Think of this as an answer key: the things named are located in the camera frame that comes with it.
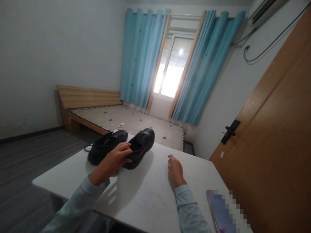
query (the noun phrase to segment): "hand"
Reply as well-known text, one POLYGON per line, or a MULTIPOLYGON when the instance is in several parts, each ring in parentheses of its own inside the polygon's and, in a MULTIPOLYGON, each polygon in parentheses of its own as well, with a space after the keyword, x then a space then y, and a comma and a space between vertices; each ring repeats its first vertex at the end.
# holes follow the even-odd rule
POLYGON ((125 158, 125 156, 133 152, 130 149, 130 145, 130 143, 121 142, 110 151, 97 168, 88 175, 90 182, 95 186, 100 186, 105 180, 116 173, 123 164, 132 162, 131 159, 125 158))
POLYGON ((175 182, 176 187, 187 184, 182 174, 182 165, 174 155, 168 156, 170 159, 168 161, 168 172, 171 179, 175 182))

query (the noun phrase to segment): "wall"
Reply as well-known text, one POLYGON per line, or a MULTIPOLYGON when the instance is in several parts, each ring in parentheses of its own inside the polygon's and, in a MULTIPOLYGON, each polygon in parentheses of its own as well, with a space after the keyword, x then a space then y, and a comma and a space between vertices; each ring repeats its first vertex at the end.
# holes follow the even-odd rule
POLYGON ((56 85, 119 90, 125 1, 0 2, 0 138, 62 125, 56 85))
POLYGON ((252 65, 247 64, 243 58, 244 48, 251 45, 247 52, 248 59, 257 57, 308 3, 307 0, 290 0, 241 48, 231 48, 222 73, 205 106, 201 122, 193 132, 196 156, 210 158, 223 137, 222 132, 225 131, 225 126, 231 125, 291 30, 252 65))
MULTIPOLYGON (((170 8, 172 10, 172 14, 190 14, 190 15, 202 15, 204 10, 216 10, 217 16, 223 11, 228 11, 229 16, 234 17, 240 11, 246 11, 248 13, 249 6, 200 6, 200 5, 158 5, 158 4, 127 4, 126 8, 129 7, 133 10, 133 12, 137 12, 137 9, 142 9, 143 12, 147 12, 148 9, 152 9, 153 12, 157 12, 158 9, 164 10, 165 8, 170 8)), ((197 29, 199 24, 200 18, 198 20, 178 20, 172 19, 170 23, 170 27, 180 27, 180 28, 190 28, 190 29, 197 29)), ((158 117, 163 120, 168 120, 168 113, 170 110, 170 106, 172 104, 173 98, 161 95, 154 95, 152 100, 152 105, 149 114, 155 117, 158 117)), ((195 133, 196 133, 196 126, 192 126, 189 124, 183 124, 180 121, 174 121, 172 119, 169 120, 170 122, 181 125, 184 128, 185 140, 189 142, 194 142, 195 133)))
MULTIPOLYGON (((235 17, 240 11, 248 12, 249 6, 212 6, 212 5, 163 5, 163 4, 127 4, 127 7, 131 8, 133 12, 137 12, 137 9, 142 9, 143 12, 147 12, 148 9, 152 9, 156 13, 159 9, 164 10, 170 8, 172 15, 174 14, 188 14, 201 16, 204 10, 216 10, 217 16, 220 16, 223 11, 228 11, 229 16, 235 17)), ((178 20, 172 19, 170 27, 191 28, 197 29, 199 20, 178 20)))

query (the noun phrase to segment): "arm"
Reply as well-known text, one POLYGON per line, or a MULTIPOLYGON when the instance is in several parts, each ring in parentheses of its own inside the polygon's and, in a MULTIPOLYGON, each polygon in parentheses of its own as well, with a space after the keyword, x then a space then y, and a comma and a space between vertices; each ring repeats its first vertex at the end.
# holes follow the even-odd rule
POLYGON ((54 219, 41 232, 75 232, 87 214, 95 208, 98 198, 109 184, 108 179, 97 187, 86 177, 69 201, 56 212, 54 219))
POLYGON ((184 184, 177 187, 175 192, 181 231, 183 233, 211 233, 210 227, 204 220, 188 185, 184 184))
POLYGON ((123 164, 132 162, 131 159, 125 157, 132 153, 130 145, 126 142, 120 143, 108 153, 41 232, 75 232, 87 214, 95 208, 98 198, 110 184, 109 178, 123 164))
POLYGON ((182 165, 173 155, 168 156, 168 171, 176 185, 176 203, 182 233, 211 233, 183 177, 182 165))

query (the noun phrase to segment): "shoe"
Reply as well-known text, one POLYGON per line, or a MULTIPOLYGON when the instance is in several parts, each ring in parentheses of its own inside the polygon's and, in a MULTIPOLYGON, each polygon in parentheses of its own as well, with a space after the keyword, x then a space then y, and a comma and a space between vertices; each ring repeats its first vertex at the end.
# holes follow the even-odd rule
POLYGON ((125 163, 123 167, 128 170, 136 168, 142 161, 145 153, 151 149, 154 142, 155 132, 152 129, 147 128, 143 131, 139 131, 139 133, 129 141, 129 143, 131 143, 130 148, 133 152, 126 157, 131 159, 132 162, 125 163))
POLYGON ((84 148, 85 151, 89 151, 87 160, 92 165, 99 165, 113 148, 120 142, 126 142, 126 140, 127 132, 125 130, 105 134, 101 139, 93 143, 91 150, 86 150, 87 146, 84 148))

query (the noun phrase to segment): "wooden door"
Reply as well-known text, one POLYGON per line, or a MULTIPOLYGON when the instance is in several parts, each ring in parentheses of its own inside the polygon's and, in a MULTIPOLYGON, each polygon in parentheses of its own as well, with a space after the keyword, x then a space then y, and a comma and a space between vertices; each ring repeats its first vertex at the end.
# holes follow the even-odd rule
POLYGON ((311 232, 311 7, 236 119, 210 161, 252 230, 311 232))

